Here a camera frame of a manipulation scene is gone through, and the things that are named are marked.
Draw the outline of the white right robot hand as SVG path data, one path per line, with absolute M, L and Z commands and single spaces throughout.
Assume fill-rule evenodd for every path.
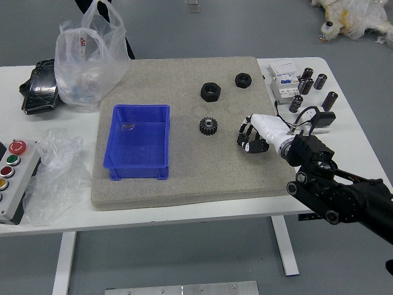
M 250 154 L 263 153 L 274 147 L 284 158 L 294 140 L 294 136 L 288 133 L 288 126 L 279 117 L 251 114 L 243 120 L 237 144 Z

